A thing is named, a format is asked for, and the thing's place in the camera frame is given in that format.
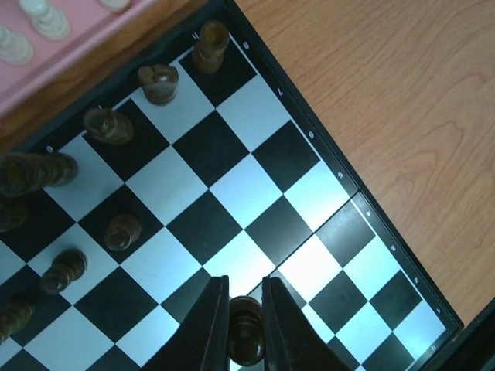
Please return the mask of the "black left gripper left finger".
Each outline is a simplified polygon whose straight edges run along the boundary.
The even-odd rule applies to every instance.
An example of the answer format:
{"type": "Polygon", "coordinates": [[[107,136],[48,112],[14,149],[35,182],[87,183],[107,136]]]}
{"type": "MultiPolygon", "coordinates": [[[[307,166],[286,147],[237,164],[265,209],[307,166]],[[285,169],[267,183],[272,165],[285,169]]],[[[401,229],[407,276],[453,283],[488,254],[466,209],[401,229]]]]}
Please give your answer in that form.
{"type": "Polygon", "coordinates": [[[212,277],[170,340],[146,370],[228,370],[229,279],[212,277]]]}

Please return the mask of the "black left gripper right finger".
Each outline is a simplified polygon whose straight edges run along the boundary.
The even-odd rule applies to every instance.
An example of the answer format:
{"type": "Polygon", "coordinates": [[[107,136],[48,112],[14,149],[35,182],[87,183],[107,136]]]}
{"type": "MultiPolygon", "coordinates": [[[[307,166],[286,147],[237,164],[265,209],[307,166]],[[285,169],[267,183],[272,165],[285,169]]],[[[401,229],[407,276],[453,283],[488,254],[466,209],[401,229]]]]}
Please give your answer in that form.
{"type": "Polygon", "coordinates": [[[262,280],[266,370],[348,370],[318,336],[282,279],[262,280]]]}

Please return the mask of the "dark wooden chess pawn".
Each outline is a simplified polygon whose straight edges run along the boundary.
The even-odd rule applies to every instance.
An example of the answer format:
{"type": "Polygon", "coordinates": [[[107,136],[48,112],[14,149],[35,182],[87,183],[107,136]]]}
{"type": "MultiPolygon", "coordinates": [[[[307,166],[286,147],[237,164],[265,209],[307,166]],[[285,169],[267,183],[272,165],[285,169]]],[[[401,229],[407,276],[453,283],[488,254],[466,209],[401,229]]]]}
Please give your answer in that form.
{"type": "Polygon", "coordinates": [[[128,249],[140,236],[142,223],[139,218],[129,213],[114,217],[104,233],[104,243],[113,251],[128,249]]]}
{"type": "Polygon", "coordinates": [[[87,269],[87,257],[81,250],[69,249],[55,257],[40,278],[40,288],[46,294],[59,294],[82,277],[87,269]]]}
{"type": "Polygon", "coordinates": [[[254,366],[266,349],[261,304],[252,297],[238,296],[230,300],[227,354],[241,366],[254,366]]]}
{"type": "Polygon", "coordinates": [[[22,330],[31,319],[34,306],[24,298],[10,298],[1,306],[1,343],[22,330]]]}

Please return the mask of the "dark wooden chess bishop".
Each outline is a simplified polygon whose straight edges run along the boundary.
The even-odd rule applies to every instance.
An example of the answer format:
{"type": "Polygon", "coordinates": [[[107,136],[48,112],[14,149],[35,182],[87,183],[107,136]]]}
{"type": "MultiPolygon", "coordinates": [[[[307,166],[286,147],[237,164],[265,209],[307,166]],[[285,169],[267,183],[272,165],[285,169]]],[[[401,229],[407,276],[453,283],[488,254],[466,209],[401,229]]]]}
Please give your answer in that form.
{"type": "Polygon", "coordinates": [[[109,108],[93,108],[83,117],[87,133],[109,145],[123,145],[134,137],[131,120],[124,114],[109,108]]]}

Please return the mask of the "dark wooden chess king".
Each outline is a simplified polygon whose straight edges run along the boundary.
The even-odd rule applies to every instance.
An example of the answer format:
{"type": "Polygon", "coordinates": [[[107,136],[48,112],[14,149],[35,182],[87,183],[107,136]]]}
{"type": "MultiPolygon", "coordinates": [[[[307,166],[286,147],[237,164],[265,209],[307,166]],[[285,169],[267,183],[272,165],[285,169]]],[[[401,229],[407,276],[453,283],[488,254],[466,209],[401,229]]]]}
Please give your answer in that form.
{"type": "Polygon", "coordinates": [[[44,187],[64,186],[77,174],[77,161],[70,155],[8,153],[1,156],[1,195],[16,197],[44,187]]]}

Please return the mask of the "dark wooden chess knight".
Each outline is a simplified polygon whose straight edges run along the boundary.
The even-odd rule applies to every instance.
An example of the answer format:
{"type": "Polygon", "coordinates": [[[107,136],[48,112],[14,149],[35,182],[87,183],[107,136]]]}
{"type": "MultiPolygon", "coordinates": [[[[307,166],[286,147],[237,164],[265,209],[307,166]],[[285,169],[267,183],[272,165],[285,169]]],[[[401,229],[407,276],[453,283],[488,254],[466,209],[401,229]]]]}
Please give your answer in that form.
{"type": "Polygon", "coordinates": [[[174,66],[155,64],[138,69],[138,82],[146,99],[154,105],[166,105],[176,95],[179,73],[174,66]]]}

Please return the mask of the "dark wooden chess rook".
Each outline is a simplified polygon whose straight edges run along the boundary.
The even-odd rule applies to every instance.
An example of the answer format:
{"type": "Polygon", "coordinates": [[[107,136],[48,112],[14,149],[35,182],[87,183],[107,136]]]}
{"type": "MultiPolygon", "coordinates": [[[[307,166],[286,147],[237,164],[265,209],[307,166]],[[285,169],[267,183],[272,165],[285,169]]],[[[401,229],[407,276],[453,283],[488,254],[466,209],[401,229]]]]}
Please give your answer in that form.
{"type": "Polygon", "coordinates": [[[230,41],[228,28],[218,20],[205,22],[193,48],[193,62],[201,73],[216,72],[224,61],[224,52],[230,41]]]}

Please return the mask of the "dark wooden chess queen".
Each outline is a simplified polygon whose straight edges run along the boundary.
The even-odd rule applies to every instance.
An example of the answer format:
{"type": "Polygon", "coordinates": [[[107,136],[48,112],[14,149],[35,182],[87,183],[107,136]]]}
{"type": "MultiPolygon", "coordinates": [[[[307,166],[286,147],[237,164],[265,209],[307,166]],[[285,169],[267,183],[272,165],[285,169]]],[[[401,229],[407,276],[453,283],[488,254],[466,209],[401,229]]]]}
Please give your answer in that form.
{"type": "Polygon", "coordinates": [[[29,215],[29,208],[23,199],[1,198],[1,231],[8,232],[21,226],[29,215]]]}

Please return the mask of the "black white chess board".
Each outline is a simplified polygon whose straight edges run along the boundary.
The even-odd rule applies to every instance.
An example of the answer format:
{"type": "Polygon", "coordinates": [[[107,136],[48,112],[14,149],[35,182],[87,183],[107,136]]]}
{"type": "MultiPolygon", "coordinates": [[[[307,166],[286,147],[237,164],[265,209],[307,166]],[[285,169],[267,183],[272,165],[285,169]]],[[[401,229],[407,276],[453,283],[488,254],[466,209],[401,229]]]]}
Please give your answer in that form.
{"type": "Polygon", "coordinates": [[[72,156],[77,178],[25,197],[28,219],[1,235],[1,298],[35,311],[1,346],[3,370],[137,370],[172,336],[213,276],[230,296],[261,297],[279,277],[321,339],[354,370],[423,370],[462,322],[350,171],[231,1],[214,1],[19,145],[72,156]],[[201,73],[202,25],[230,41],[201,73]],[[151,104],[141,66],[179,73],[175,98],[151,104]],[[126,115],[123,145],[92,138],[93,108],[126,115]],[[119,214],[142,231],[104,243],[119,214]],[[61,252],[87,269],[59,294],[40,278],[61,252]]]}

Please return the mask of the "pink plastic tray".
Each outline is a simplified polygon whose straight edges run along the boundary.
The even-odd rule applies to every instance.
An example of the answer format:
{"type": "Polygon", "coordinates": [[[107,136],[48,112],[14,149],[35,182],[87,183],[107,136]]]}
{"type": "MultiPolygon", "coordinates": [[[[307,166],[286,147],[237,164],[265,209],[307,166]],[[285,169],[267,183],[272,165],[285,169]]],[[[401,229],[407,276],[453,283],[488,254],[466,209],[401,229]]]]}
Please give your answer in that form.
{"type": "Polygon", "coordinates": [[[109,12],[98,1],[53,1],[52,4],[65,13],[70,23],[70,34],[60,41],[41,36],[17,1],[1,2],[1,24],[22,33],[34,49],[33,59],[24,66],[1,63],[1,116],[143,12],[152,2],[133,1],[120,13],[109,12]]]}

